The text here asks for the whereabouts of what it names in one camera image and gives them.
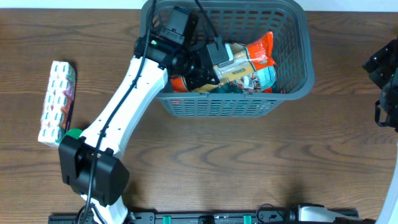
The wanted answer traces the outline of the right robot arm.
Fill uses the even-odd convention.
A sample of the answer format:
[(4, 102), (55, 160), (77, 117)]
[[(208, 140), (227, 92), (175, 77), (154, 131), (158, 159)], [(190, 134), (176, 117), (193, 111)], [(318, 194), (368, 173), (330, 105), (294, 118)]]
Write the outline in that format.
[[(381, 90), (374, 104), (374, 122), (382, 128), (397, 131), (397, 39), (373, 54), (363, 68), (369, 79)], [(321, 205), (294, 205), (282, 217), (282, 223), (380, 223), (397, 224), (397, 168), (377, 219), (360, 218), (353, 210), (329, 210)]]

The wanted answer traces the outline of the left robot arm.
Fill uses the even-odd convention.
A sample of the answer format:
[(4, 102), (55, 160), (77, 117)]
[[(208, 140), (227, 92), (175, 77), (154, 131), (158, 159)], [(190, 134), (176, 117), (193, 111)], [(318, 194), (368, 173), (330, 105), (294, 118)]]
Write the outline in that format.
[(129, 172), (121, 160), (138, 121), (169, 76), (186, 77), (188, 89), (217, 84), (220, 76), (214, 66), (233, 61), (220, 35), (208, 44), (191, 44), (198, 25), (191, 11), (174, 7), (163, 27), (153, 25), (154, 13), (150, 8), (127, 74), (105, 109), (78, 136), (67, 134), (58, 147), (63, 182), (86, 200), (77, 223), (90, 212), (100, 223), (125, 222), (128, 210), (122, 195)]

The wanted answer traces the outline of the pale green wipes packet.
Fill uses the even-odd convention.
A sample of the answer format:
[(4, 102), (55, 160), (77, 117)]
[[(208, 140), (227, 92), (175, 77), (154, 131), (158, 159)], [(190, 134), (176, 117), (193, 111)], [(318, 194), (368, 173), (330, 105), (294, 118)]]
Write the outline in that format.
[(254, 73), (255, 89), (265, 91), (276, 81), (276, 71), (274, 66), (266, 67)]

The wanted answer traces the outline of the beige brown snack pouch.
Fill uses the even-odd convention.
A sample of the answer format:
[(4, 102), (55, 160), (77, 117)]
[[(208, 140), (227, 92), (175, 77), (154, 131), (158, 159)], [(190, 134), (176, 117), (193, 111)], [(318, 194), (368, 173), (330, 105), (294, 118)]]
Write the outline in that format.
[(261, 83), (256, 75), (246, 75), (233, 82), (233, 85), (243, 92), (259, 93), (261, 92)]

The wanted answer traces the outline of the orange biscuit package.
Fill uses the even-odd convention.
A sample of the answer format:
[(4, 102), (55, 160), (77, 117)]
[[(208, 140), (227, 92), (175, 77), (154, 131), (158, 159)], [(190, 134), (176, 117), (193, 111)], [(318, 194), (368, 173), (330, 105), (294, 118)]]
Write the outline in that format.
[(174, 92), (210, 92), (215, 88), (224, 85), (233, 85), (233, 82), (246, 75), (254, 75), (258, 70), (266, 67), (275, 66), (276, 62), (272, 58), (274, 46), (274, 33), (269, 31), (257, 41), (243, 45), (239, 43), (226, 44), (226, 48), (233, 54), (233, 63), (220, 67), (215, 65), (214, 70), (220, 78), (218, 85), (205, 85), (193, 91), (188, 91), (183, 83), (182, 77), (171, 78), (171, 85)]

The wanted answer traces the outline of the green Nescafe coffee bag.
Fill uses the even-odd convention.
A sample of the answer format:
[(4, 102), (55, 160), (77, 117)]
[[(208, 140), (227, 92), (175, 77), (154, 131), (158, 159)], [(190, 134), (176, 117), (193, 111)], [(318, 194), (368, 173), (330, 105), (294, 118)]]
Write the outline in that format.
[(276, 93), (277, 88), (275, 86), (272, 86), (270, 88), (267, 88), (263, 91), (260, 89), (242, 89), (239, 88), (238, 86), (235, 85), (224, 85), (218, 88), (215, 88), (213, 90), (210, 90), (210, 93)]

